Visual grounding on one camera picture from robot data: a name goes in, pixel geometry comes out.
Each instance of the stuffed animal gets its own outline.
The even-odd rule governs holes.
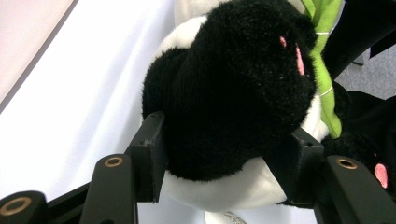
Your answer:
[[[279,184],[282,161],[269,167],[267,156],[299,127],[318,141],[339,136],[337,116],[323,122],[315,26],[292,3],[176,0],[177,28],[143,90],[143,117],[166,117],[163,191],[174,199],[213,212],[286,202],[293,185]]]

